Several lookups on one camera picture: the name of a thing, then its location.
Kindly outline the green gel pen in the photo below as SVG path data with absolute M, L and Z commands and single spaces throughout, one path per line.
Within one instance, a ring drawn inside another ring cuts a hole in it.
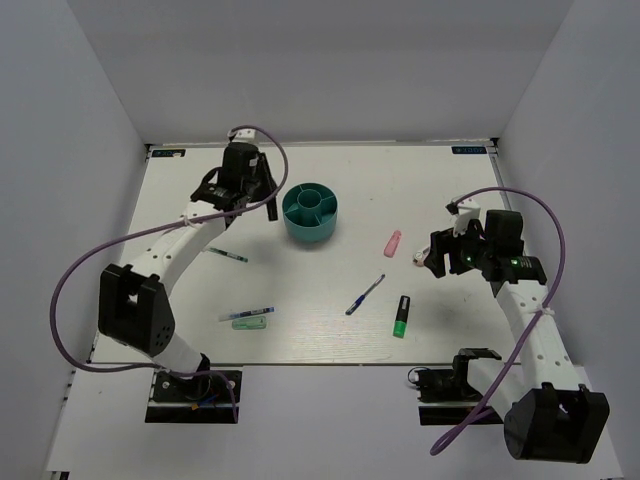
M 218 249 L 218 248 L 215 248 L 215 247 L 208 247 L 206 249 L 206 251 L 209 252 L 209 253 L 213 253 L 213 254 L 216 254 L 216 255 L 219 255 L 219 256 L 230 258 L 232 260 L 239 261 L 239 262 L 242 262 L 242 263 L 248 263 L 249 262 L 249 259 L 244 257 L 244 256 L 237 255 L 235 253 L 228 252 L 226 250 Z

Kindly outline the pink correction tape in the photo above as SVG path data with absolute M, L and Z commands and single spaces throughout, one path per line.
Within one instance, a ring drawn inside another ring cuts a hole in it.
M 430 253 L 429 247 L 426 247 L 422 250 L 417 251 L 413 256 L 413 264 L 419 267 L 423 267 L 429 253 Z

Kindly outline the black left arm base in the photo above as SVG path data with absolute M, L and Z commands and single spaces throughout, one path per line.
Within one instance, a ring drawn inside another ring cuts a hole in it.
M 145 422 L 147 424 L 234 424 L 239 413 L 242 371 L 223 370 L 221 374 L 233 388 L 236 409 L 225 381 L 215 375 L 205 379 L 183 380 L 166 372 L 152 379 Z

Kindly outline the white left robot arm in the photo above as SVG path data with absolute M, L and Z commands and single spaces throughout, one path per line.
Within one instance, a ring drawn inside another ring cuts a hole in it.
M 103 270 L 99 332 L 166 370 L 178 371 L 177 387 L 188 398 L 205 396 L 211 387 L 210 360 L 175 332 L 169 296 L 185 270 L 226 232 L 241 209 L 266 201 L 268 218 L 278 219 L 270 198 L 276 188 L 266 154 L 251 143 L 230 142 L 222 165 L 205 174 L 191 194 L 179 225 L 163 232 L 130 263 Z

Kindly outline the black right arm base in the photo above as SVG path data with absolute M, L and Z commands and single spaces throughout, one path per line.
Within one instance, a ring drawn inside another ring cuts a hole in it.
M 407 373 L 407 381 L 418 392 L 421 426 L 455 426 L 481 400 L 482 394 L 467 381 L 472 360 L 502 357 L 488 348 L 463 348 L 448 368 L 419 366 Z

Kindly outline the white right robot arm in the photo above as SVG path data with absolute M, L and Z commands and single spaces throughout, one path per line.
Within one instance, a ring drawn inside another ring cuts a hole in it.
M 522 373 L 515 375 L 489 348 L 462 348 L 448 370 L 421 373 L 426 401 L 484 402 L 503 422 L 517 460 L 588 463 L 610 413 L 606 396 L 581 380 L 550 310 L 549 289 L 536 257 L 524 253 L 517 212 L 454 208 L 453 227 L 432 233 L 424 265 L 436 277 L 477 270 L 490 284 L 516 342 Z

